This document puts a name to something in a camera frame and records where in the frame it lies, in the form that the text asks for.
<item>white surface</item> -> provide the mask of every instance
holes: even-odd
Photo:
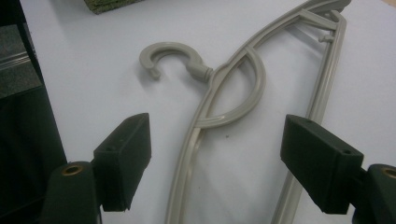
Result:
[[[187,74],[184,58],[172,56],[161,60],[161,80],[151,80],[139,66],[140,51],[156,42],[181,42],[216,68],[303,1],[147,0],[99,16],[82,0],[21,2],[69,161],[90,161],[124,119],[149,112],[152,159],[131,211],[102,215],[104,223],[158,224],[205,85]],[[365,154],[364,168],[396,165],[396,8],[355,0],[342,14],[346,37],[323,126]],[[321,45],[296,36],[298,30],[289,29],[260,48],[268,77],[256,109],[207,132],[186,223],[270,223],[286,175],[279,158],[284,118],[305,114],[321,60]],[[226,83],[217,114],[248,96],[253,75],[243,77],[246,71],[242,66]],[[321,214],[303,194],[294,223],[348,222],[350,217]]]

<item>curved hook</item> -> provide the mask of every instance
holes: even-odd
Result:
[[[213,69],[204,65],[201,56],[199,56],[195,49],[184,44],[161,42],[150,45],[142,50],[139,60],[142,66],[149,71],[152,78],[159,79],[161,72],[156,66],[157,62],[163,56],[173,53],[181,53],[189,57],[189,62],[187,63],[186,68],[192,77],[203,82],[207,82],[210,79]]]

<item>brass insert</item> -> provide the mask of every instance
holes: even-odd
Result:
[[[385,175],[387,175],[390,178],[394,178],[396,179],[396,170],[395,169],[391,169],[391,168],[383,168],[382,172],[384,172]]]
[[[83,170],[81,165],[70,165],[62,170],[62,175],[76,175]]]

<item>black plastic block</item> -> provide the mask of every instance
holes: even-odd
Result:
[[[101,223],[92,165],[68,163],[54,170],[49,179],[40,224]]]
[[[347,213],[363,154],[312,120],[287,115],[280,156],[322,212]]]
[[[130,209],[151,158],[149,114],[135,115],[123,121],[93,154],[93,170],[103,209]]]
[[[365,187],[376,222],[396,223],[396,167],[371,165],[367,171]]]

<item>gray object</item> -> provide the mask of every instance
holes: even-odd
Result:
[[[160,72],[155,66],[156,62],[167,54],[181,52],[190,58],[187,69],[192,76],[209,82],[209,89],[197,109],[180,152],[165,223],[183,223],[186,192],[189,188],[193,168],[192,158],[204,135],[203,129],[219,127],[240,119],[260,101],[264,90],[265,72],[262,60],[254,49],[274,34],[298,22],[329,31],[327,35],[319,39],[320,42],[324,42],[327,46],[319,70],[316,87],[306,114],[309,119],[312,119],[316,123],[321,123],[346,29],[346,20],[341,16],[339,11],[349,3],[350,0],[311,0],[303,3],[261,29],[227,63],[221,65],[214,72],[212,72],[211,68],[203,65],[201,57],[195,50],[185,45],[178,43],[159,43],[151,45],[142,51],[140,62],[150,71],[151,76],[155,79],[158,79],[160,76]],[[212,106],[223,80],[245,60],[249,60],[253,64],[256,73],[256,85],[252,93],[235,110],[220,116],[209,117],[210,106]],[[292,174],[288,173],[273,216],[273,224],[292,223],[302,189],[302,186]]]

